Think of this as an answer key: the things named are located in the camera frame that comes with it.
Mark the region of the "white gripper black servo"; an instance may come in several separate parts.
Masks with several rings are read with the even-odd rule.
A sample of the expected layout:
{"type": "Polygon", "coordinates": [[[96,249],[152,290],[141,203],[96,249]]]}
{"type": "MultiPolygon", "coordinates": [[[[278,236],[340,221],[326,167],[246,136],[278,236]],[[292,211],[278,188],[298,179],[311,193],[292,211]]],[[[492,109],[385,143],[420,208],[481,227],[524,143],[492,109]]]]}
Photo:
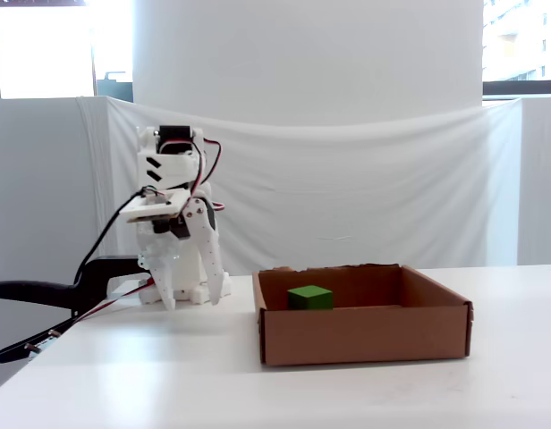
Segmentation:
{"type": "Polygon", "coordinates": [[[177,217],[149,216],[139,221],[139,260],[149,264],[155,283],[145,292],[146,304],[156,303],[159,295],[166,310],[175,310],[170,263],[181,257],[182,243],[191,237],[195,240],[207,276],[209,300],[212,305],[219,303],[224,270],[218,232],[209,221],[206,201],[192,198],[189,203],[189,228],[182,214],[177,217]]]}

